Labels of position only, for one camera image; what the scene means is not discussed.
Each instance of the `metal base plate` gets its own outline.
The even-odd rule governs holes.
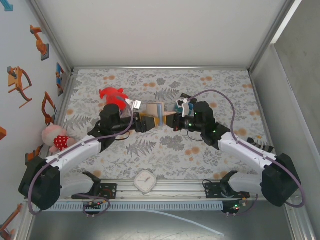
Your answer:
[[[50,45],[49,45],[49,43],[47,43],[46,44],[46,53],[45,53],[45,55],[41,54],[41,61],[44,61],[49,58],[49,50],[50,50]]]

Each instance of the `white square clock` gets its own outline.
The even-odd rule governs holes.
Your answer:
[[[134,185],[142,194],[148,194],[156,186],[157,178],[149,171],[142,170],[134,179]]]

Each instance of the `orange robot arm sticker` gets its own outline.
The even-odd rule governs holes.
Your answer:
[[[49,94],[45,91],[45,92],[44,92],[44,99],[43,99],[42,104],[41,104],[41,111],[42,111],[42,114],[43,114],[43,116],[44,116],[44,122],[45,122],[45,124],[48,126],[50,123],[55,123],[55,115],[50,116],[50,115],[46,112],[46,104],[47,104],[47,101],[49,102],[49,104],[50,104],[51,107],[53,108],[54,114],[56,115],[56,114],[57,114],[56,105],[55,105],[54,102],[52,101],[52,99],[51,99],[51,97],[49,96]]]
[[[0,141],[4,139],[4,137],[7,136],[7,130],[4,128],[0,127]]]
[[[11,87],[14,85],[14,88],[9,90],[8,93],[12,93],[13,91],[17,90],[21,96],[23,97],[23,99],[26,101],[24,104],[22,104],[20,108],[22,108],[24,105],[26,105],[27,103],[32,101],[32,98],[28,98],[24,91],[28,88],[30,88],[32,86],[30,77],[28,76],[28,74],[25,72],[25,70],[21,69],[20,67],[15,67],[12,68],[11,66],[9,66],[7,68],[7,72],[8,72],[8,87]],[[27,82],[28,82],[28,86],[24,88],[23,83],[22,83],[22,77],[25,76]]]
[[[35,36],[36,42],[36,48],[41,53],[41,61],[44,61],[49,58],[49,43],[44,44],[44,42],[41,40],[38,33],[42,33],[42,30],[40,27],[33,27],[30,25],[30,32]]]

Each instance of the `red plush toy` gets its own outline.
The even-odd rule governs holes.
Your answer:
[[[123,99],[127,99],[128,96],[125,95],[124,93],[124,89],[123,88],[120,88],[119,90],[117,90],[116,88],[114,87],[107,87],[103,90],[99,90],[99,93],[100,93],[100,98],[103,99],[104,96],[106,95],[106,104],[116,104],[120,110],[124,110],[126,108],[126,104],[119,100],[117,98],[117,96],[123,98]]]

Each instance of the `patterned fabric surface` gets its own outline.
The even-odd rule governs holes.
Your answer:
[[[80,140],[100,119],[106,103],[99,89],[123,88],[131,100],[142,103],[164,102],[165,110],[174,109],[182,93],[193,96],[215,89],[226,94],[236,110],[235,133],[247,140],[267,144],[250,78],[246,71],[188,69],[84,69],[78,72],[63,127],[69,136]],[[212,92],[199,96],[213,108],[217,122],[230,127],[232,110],[229,103]],[[200,134],[190,132],[200,139]],[[191,140],[187,131],[173,132],[168,126],[146,133],[130,132],[130,137],[114,142],[104,152],[93,156],[71,170],[70,175],[92,172],[101,179],[134,179],[142,170],[149,170],[158,179],[197,180],[221,179],[229,171],[255,174],[236,157],[215,150],[201,141]]]

